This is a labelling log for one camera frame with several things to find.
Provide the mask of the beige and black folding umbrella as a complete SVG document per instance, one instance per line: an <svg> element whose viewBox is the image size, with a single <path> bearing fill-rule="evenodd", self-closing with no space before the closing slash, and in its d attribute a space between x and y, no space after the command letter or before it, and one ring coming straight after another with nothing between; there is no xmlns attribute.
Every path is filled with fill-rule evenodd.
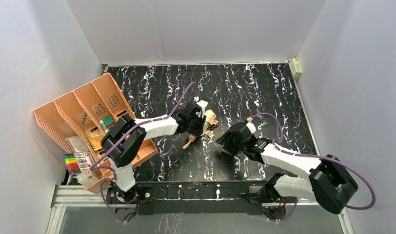
<svg viewBox="0 0 396 234"><path fill-rule="evenodd" d="M194 135L190 134L188 137L188 142L183 145L182 149L185 150L188 146L194 142L197 138L202 136L208 136L209 138L214 137L214 129L219 126L219 121L217 120L217 115L211 109L205 111L205 122L202 127L202 131L200 134Z"/></svg>

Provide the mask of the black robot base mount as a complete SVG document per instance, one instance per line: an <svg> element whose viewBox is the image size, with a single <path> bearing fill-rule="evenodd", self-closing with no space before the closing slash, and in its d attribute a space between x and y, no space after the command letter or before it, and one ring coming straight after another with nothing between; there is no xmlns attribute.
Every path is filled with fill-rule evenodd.
<svg viewBox="0 0 396 234"><path fill-rule="evenodd" d="M112 184L105 198L111 206L139 209L139 215L240 213L284 218L286 200L266 194L264 188L264 181L137 182L127 192Z"/></svg>

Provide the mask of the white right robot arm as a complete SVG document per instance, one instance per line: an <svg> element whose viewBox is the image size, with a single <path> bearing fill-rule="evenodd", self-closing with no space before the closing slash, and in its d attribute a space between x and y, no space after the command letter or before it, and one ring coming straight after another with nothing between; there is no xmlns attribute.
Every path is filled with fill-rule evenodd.
<svg viewBox="0 0 396 234"><path fill-rule="evenodd" d="M273 141L255 136L255 126L250 122L232 125L216 140L230 155L244 153L250 160L279 167L292 176L276 173L257 195L270 201L284 197L297 197L317 202L322 208L339 214L358 190L350 173L336 163L336 157L325 159L300 157L297 152L282 149Z"/></svg>

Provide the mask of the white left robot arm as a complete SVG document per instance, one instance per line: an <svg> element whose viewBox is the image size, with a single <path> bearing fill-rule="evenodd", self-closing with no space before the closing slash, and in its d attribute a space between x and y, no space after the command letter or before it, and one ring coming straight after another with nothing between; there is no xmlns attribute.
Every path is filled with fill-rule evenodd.
<svg viewBox="0 0 396 234"><path fill-rule="evenodd" d="M126 200L135 196L133 161L144 142L183 133L201 136L208 129L207 104L206 101L192 101L184 108L175 108L169 114L155 118L138 119L123 115L101 140L103 155L97 161L100 163L106 158L110 162L108 169L113 174L111 185L115 191Z"/></svg>

